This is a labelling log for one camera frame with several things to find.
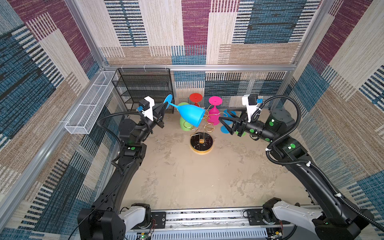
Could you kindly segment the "blue wine glass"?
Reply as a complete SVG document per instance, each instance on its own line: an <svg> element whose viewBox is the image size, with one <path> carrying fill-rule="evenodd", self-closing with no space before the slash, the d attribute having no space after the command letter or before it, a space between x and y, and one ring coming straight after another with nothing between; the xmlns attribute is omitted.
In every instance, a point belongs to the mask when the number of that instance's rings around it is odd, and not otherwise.
<svg viewBox="0 0 384 240"><path fill-rule="evenodd" d="M237 115L235 111L231 111L231 113L235 116ZM232 116L229 114L228 110L224 110L223 117L232 117ZM225 123L230 127L233 125L232 121L225 121ZM221 126L221 132L224 134L229 134L229 131L224 125Z"/></svg>
<svg viewBox="0 0 384 240"><path fill-rule="evenodd" d="M193 125L194 127L199 127L201 121L203 120L203 117L205 115L205 110L197 107L195 105L183 105L183 106L177 106L173 103L171 103L173 99L172 94L169 94L165 100L164 103L167 103L169 106L175 107L178 112L180 113L181 117L188 122L189 124Z"/></svg>

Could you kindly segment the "green wine glass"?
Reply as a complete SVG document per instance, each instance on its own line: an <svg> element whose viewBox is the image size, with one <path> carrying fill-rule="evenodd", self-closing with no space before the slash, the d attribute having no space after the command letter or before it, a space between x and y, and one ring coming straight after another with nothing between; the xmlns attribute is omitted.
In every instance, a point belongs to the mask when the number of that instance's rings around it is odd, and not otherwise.
<svg viewBox="0 0 384 240"><path fill-rule="evenodd" d="M194 126L188 123L183 117L180 117L180 127L183 131L188 132L191 131Z"/></svg>
<svg viewBox="0 0 384 240"><path fill-rule="evenodd" d="M246 132L242 132L242 133L240 133L240 132L236 132L236 134L237 134L238 137L243 137L243 136L245 136L247 133L246 133Z"/></svg>

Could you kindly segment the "blue front wine glass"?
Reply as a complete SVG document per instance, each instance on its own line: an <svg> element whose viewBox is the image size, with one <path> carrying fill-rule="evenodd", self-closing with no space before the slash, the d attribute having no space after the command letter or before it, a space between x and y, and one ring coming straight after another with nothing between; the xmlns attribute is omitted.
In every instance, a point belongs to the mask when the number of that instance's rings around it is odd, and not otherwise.
<svg viewBox="0 0 384 240"><path fill-rule="evenodd" d="M171 103L173 99L172 94L169 94L165 100L164 103L167 103L169 106L175 107L178 112L180 113L181 117L188 122L189 124L193 125L194 127L199 127L201 121L203 120L203 117L205 115L205 110L197 107L195 105L183 105L183 106L177 106L173 103Z"/></svg>

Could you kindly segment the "green front wine glass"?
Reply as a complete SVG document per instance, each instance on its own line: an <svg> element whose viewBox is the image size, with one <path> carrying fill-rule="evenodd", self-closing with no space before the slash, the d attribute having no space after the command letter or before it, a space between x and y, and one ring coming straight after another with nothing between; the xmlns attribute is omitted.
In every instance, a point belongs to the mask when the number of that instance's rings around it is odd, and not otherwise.
<svg viewBox="0 0 384 240"><path fill-rule="evenodd" d="M242 132L242 133L240 133L240 132L236 132L236 134L237 134L238 137L243 137L243 136L245 136L247 133L246 133L246 132Z"/></svg>

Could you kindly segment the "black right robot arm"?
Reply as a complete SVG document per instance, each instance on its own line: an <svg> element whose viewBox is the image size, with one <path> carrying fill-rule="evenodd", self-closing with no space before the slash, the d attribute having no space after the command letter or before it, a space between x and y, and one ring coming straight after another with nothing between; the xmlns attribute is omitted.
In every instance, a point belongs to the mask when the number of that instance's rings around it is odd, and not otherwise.
<svg viewBox="0 0 384 240"><path fill-rule="evenodd" d="M321 240L354 240L368 225L382 229L373 214L345 197L302 144L289 136L288 131L297 121L288 111L272 110L265 123L252 119L244 110L239 117L231 114L219 120L230 134L248 133L255 141L267 141L268 160L289 170L321 208L312 212L273 198L263 205L267 222L287 221L315 233Z"/></svg>

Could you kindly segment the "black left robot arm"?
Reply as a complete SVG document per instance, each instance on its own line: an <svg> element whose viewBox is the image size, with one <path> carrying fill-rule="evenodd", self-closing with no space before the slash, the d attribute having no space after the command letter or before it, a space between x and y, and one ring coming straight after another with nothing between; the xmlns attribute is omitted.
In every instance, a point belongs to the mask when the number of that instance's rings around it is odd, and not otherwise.
<svg viewBox="0 0 384 240"><path fill-rule="evenodd" d="M144 141L155 126L164 127L168 103L156 104L153 119L139 111L122 112L119 123L120 152L112 160L115 170L100 196L88 209L78 214L78 229L82 240L124 240L126 231L135 227L151 228L154 225L149 204L133 204L122 212L126 190L141 166L147 146Z"/></svg>

